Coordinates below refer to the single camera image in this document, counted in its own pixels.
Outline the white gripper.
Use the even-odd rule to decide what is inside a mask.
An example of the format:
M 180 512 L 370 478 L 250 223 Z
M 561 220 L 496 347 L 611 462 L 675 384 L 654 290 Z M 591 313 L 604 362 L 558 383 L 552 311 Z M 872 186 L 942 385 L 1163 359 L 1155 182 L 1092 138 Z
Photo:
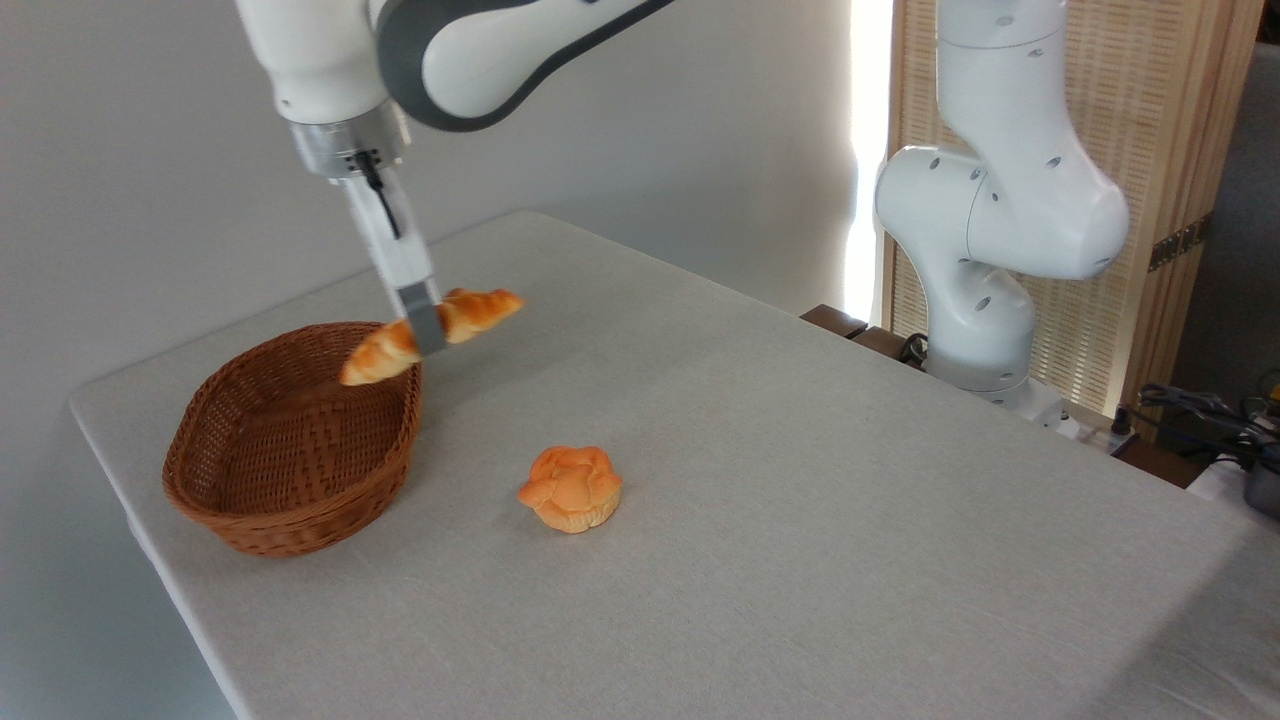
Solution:
M 365 176 L 338 181 L 355 225 L 384 286 L 396 295 L 399 315 L 407 320 L 419 354 L 429 356 L 447 347 L 445 329 L 436 307 L 443 293 L 435 284 L 434 265 L 408 195 L 396 172 L 378 172 L 380 190 Z

